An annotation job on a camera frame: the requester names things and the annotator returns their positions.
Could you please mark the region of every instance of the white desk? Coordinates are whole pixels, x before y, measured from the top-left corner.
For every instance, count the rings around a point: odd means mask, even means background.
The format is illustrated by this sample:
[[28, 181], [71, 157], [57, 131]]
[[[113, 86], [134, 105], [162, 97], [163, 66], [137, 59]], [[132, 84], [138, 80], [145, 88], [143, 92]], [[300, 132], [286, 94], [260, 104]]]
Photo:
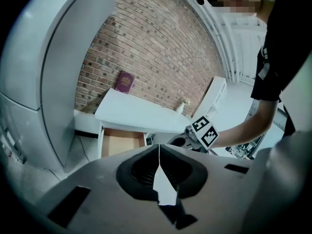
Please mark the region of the white desk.
[[141, 133], [183, 133], [191, 121], [177, 112], [153, 102], [111, 88], [99, 105], [95, 118], [100, 121], [98, 149], [104, 128]]

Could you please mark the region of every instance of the sleeve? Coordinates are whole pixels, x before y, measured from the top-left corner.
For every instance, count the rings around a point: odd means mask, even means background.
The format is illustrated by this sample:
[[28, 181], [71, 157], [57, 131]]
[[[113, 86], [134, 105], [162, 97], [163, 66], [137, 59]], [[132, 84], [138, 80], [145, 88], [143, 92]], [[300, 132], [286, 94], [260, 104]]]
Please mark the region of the sleeve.
[[263, 67], [264, 58], [261, 54], [261, 51], [259, 51], [257, 60], [257, 71], [254, 79], [254, 86], [251, 98], [256, 100], [262, 99], [268, 101], [279, 100], [281, 90], [278, 85], [278, 77], [275, 72], [273, 72], [273, 70], [269, 69], [266, 76], [262, 79], [259, 76], [259, 73], [263, 69]]

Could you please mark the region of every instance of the desk drawer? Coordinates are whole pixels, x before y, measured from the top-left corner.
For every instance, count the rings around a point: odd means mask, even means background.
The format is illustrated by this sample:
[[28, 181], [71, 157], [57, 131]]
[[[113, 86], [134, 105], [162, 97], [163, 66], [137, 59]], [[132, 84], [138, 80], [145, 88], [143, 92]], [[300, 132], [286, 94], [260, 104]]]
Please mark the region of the desk drawer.
[[102, 128], [98, 152], [100, 157], [120, 154], [145, 146], [144, 133]]

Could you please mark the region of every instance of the black slot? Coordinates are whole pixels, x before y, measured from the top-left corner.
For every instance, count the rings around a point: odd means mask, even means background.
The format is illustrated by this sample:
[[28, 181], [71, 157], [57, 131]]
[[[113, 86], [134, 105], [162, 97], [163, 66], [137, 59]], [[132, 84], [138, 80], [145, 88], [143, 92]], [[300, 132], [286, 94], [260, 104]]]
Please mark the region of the black slot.
[[238, 172], [238, 173], [242, 173], [242, 174], [246, 174], [249, 170], [249, 168], [247, 168], [247, 167], [236, 166], [236, 165], [232, 165], [232, 164], [228, 164], [224, 168], [229, 169], [231, 171]]
[[70, 220], [83, 203], [90, 189], [76, 186], [48, 215], [48, 218], [66, 228]]

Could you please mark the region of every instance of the white floor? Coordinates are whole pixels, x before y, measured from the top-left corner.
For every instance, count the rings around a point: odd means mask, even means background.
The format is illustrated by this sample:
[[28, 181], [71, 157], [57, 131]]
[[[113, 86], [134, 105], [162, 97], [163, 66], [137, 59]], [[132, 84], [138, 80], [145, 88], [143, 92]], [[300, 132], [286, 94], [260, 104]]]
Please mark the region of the white floor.
[[2, 163], [16, 193], [35, 204], [49, 189], [90, 161], [97, 159], [97, 138], [75, 136], [62, 171], [36, 168], [1, 154]]

